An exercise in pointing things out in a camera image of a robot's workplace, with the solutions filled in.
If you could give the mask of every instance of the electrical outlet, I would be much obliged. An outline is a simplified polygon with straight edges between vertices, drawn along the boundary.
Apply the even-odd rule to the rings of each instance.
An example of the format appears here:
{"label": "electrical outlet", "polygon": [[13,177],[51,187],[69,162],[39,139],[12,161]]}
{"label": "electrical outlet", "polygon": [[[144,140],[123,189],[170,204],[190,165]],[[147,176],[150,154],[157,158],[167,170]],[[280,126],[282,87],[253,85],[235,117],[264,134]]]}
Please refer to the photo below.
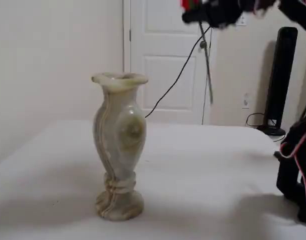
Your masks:
{"label": "electrical outlet", "polygon": [[243,96],[243,107],[242,109],[249,109],[250,108],[250,95],[246,92]]}
{"label": "electrical outlet", "polygon": [[247,25],[247,15],[245,13],[242,13],[242,15],[237,20],[236,26],[246,26]]}

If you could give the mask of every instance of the white door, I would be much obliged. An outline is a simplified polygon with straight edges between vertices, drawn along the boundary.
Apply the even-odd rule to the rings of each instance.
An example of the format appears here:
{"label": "white door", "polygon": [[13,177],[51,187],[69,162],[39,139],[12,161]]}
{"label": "white door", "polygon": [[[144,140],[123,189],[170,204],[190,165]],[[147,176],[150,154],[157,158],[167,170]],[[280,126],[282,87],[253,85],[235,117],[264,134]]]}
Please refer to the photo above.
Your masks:
{"label": "white door", "polygon": [[[132,72],[149,77],[137,97],[145,115],[176,80],[194,43],[201,36],[197,24],[182,22],[180,2],[131,0],[130,67]],[[206,39],[209,46],[211,31],[207,32]],[[147,120],[202,124],[203,116],[208,116],[208,113],[204,114],[204,105],[209,104],[206,77],[205,55],[198,44],[177,84]]]}

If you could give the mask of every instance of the white tablecloth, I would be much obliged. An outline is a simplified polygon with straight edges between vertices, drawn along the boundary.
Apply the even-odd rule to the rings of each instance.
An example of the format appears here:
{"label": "white tablecloth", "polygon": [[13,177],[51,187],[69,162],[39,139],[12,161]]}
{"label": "white tablecloth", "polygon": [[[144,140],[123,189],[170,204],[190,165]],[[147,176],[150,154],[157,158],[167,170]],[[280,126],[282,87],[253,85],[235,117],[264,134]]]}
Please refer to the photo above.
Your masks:
{"label": "white tablecloth", "polygon": [[104,168],[92,124],[50,126],[0,164],[0,239],[306,240],[276,188],[277,146],[246,127],[148,124],[135,171],[144,212],[96,215]]}

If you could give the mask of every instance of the black cable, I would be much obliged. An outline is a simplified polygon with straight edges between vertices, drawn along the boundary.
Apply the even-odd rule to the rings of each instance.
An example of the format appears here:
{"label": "black cable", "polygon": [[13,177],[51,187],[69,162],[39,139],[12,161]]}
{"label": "black cable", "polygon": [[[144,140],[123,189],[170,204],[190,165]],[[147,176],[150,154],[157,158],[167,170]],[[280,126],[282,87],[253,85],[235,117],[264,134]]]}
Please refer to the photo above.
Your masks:
{"label": "black cable", "polygon": [[273,143],[275,143],[275,142],[279,142],[279,141],[282,141],[283,139],[285,139],[285,134],[284,134],[284,136],[281,138],[281,139],[279,139],[279,140],[275,140],[275,141],[273,141]]}
{"label": "black cable", "polygon": [[[211,27],[209,26],[209,27],[204,31],[204,34],[206,34],[207,31],[210,30],[210,28],[211,28]],[[199,43],[199,41],[200,41],[202,38],[203,38],[203,35],[200,36],[200,37],[198,38],[198,40],[196,41],[196,43],[194,44],[194,46],[193,46],[191,52],[189,53],[189,55],[188,55],[188,57],[187,57],[187,59],[186,59],[186,62],[184,63],[184,65],[183,65],[181,71],[179,72],[179,75],[177,76],[175,82],[168,88],[168,90],[163,94],[163,96],[160,97],[160,99],[156,102],[156,104],[155,104],[155,106],[153,107],[153,109],[149,112],[149,114],[147,114],[147,115],[145,116],[145,118],[147,118],[148,116],[150,116],[150,115],[154,112],[154,110],[157,108],[157,106],[159,105],[159,103],[161,102],[161,100],[169,93],[169,91],[174,87],[174,85],[177,84],[178,80],[180,79],[180,77],[181,77],[181,75],[182,75],[182,73],[183,73],[184,68],[186,67],[186,65],[188,64],[188,62],[189,62],[189,60],[190,60],[190,58],[191,58],[191,55],[192,55],[192,53],[193,53],[195,47],[197,46],[197,44]]]}
{"label": "black cable", "polygon": [[[249,124],[249,118],[251,116],[253,116],[253,115],[263,115],[264,116],[264,113],[256,112],[256,113],[252,113],[252,114],[248,115],[247,118],[246,118],[246,121],[245,121],[245,126],[249,126],[249,127],[259,127],[259,126],[262,126],[262,124],[259,124],[259,125],[250,125]],[[270,121],[273,123],[274,126],[276,125],[276,123],[272,119],[270,119]]]}

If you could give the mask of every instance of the red part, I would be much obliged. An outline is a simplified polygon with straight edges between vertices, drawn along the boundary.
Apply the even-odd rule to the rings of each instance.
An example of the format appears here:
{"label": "red part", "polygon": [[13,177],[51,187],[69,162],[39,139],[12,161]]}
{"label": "red part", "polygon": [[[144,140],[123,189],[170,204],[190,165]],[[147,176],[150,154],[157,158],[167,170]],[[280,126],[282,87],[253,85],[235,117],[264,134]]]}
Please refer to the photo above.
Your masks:
{"label": "red part", "polygon": [[199,0],[181,0],[181,5],[185,9],[185,11],[188,11],[192,8],[192,6],[199,3]]}

